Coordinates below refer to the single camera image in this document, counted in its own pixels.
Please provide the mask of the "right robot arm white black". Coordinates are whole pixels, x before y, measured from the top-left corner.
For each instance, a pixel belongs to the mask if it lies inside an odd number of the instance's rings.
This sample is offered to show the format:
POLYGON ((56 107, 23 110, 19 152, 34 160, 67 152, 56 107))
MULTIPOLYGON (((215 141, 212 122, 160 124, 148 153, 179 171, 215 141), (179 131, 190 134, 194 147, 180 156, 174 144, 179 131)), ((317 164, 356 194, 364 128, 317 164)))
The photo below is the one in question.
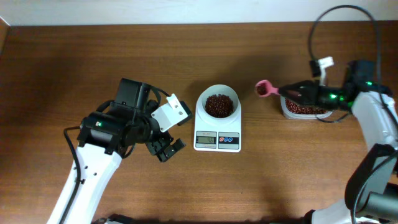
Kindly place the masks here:
POLYGON ((379 65, 368 60, 348 64, 342 87, 305 80, 282 86, 279 95, 302 106, 343 110, 359 122, 368 153, 350 177, 343 200, 311 210, 303 223, 390 223, 397 221, 397 113, 391 90, 381 84, 379 65))

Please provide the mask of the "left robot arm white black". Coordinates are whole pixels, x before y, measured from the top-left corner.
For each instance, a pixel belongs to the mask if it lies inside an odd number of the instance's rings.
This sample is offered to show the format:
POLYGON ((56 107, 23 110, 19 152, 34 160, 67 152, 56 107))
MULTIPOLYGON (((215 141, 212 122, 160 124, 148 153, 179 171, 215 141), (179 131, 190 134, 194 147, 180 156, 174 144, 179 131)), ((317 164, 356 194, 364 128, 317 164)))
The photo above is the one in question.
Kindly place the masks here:
POLYGON ((63 134, 73 157, 69 176, 49 223, 91 223, 101 196, 123 159, 143 144, 160 162, 185 147, 168 130, 192 118, 184 101, 150 84, 121 79, 115 99, 84 117, 74 146, 63 134))

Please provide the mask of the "pink measuring scoop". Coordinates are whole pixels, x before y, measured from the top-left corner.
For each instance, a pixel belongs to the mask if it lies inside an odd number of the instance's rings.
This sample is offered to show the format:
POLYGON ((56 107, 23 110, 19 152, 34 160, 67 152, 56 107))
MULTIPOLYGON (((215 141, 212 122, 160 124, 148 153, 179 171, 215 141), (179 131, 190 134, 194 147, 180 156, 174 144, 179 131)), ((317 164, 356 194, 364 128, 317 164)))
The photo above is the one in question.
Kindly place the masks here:
POLYGON ((259 97, 265 98, 271 95, 279 95, 279 89, 272 86, 269 80, 261 80, 255 85, 255 92, 259 97))

